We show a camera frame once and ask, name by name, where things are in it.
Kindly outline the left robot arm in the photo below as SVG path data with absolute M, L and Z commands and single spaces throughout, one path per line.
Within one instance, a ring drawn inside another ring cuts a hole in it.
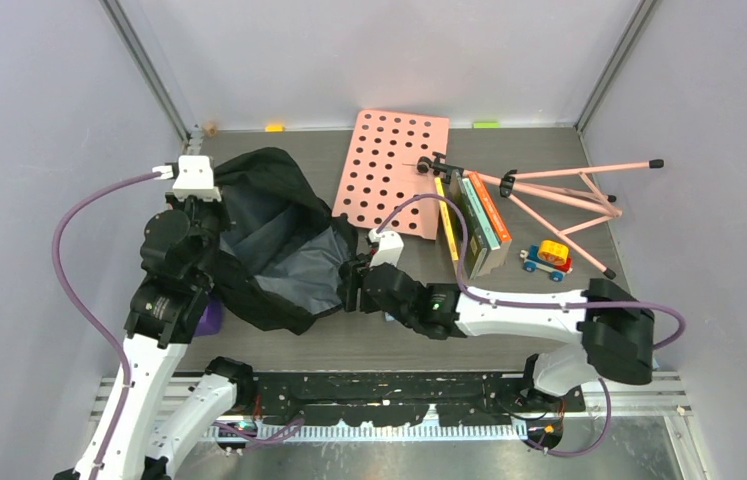
M 107 401 L 90 444 L 59 479 L 172 479 L 226 412 L 256 398 L 251 366 L 219 356 L 185 401 L 157 420 L 167 386 L 195 336 L 213 288 L 212 265 L 229 227 L 218 201 L 175 200 L 145 226 L 146 275 L 130 302 L 119 343 L 119 388 Z

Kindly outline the black student backpack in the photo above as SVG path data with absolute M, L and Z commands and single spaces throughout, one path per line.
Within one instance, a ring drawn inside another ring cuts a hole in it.
M 264 147 L 217 166 L 231 221 L 213 263 L 212 295 L 262 331 L 301 335 L 343 307 L 339 270 L 358 233 L 318 197 L 291 155 Z

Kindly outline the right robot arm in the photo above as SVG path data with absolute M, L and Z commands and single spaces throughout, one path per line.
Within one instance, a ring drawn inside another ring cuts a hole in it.
M 533 410 L 598 378 L 634 386 L 652 380 L 655 316 L 608 279 L 592 279 L 584 290 L 498 292 L 424 285 L 392 264 L 364 260 L 342 265 L 339 278 L 345 310 L 381 311 L 433 340 L 511 335 L 558 342 L 525 363 L 519 392 Z

